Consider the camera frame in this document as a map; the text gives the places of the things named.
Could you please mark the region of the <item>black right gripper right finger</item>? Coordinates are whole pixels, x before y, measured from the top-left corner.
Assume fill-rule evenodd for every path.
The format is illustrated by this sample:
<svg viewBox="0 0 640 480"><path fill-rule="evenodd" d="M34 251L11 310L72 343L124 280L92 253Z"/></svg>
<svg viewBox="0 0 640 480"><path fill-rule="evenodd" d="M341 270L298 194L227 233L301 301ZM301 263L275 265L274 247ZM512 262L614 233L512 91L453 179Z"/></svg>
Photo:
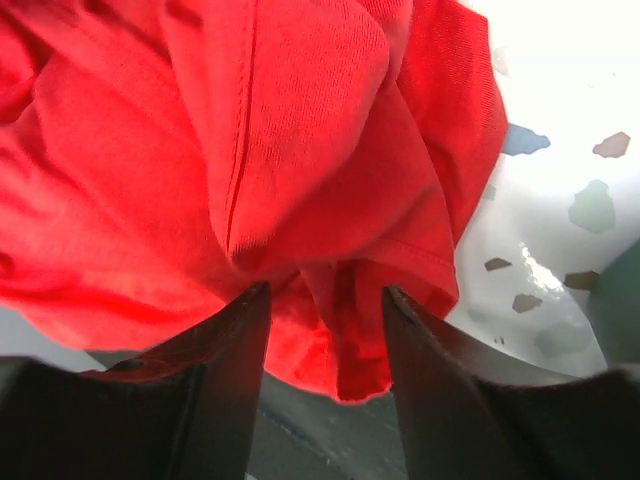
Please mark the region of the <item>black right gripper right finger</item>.
<svg viewBox="0 0 640 480"><path fill-rule="evenodd" d="M412 479L635 479L639 368L575 378L506 355L382 294L384 335Z"/></svg>

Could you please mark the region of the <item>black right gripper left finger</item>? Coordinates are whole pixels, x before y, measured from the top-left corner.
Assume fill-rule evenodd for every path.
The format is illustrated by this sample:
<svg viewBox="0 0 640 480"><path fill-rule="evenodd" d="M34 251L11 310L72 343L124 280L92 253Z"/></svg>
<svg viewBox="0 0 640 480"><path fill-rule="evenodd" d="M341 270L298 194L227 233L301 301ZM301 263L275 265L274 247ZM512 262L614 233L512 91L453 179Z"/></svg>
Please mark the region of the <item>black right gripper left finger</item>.
<svg viewBox="0 0 640 480"><path fill-rule="evenodd" d="M259 283L106 371L1 362L5 479L241 479L271 322Z"/></svg>

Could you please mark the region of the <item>red tank top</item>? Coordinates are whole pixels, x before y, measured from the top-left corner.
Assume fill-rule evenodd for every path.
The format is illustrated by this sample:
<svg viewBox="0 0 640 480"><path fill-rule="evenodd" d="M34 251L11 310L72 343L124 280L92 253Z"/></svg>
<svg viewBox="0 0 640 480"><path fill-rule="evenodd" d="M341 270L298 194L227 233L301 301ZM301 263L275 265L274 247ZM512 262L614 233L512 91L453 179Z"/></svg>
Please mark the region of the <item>red tank top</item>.
<svg viewBox="0 0 640 480"><path fill-rule="evenodd" d="M382 289L451 311L506 132L457 1L5 1L1 303L134 351L267 282L267 372L367 401Z"/></svg>

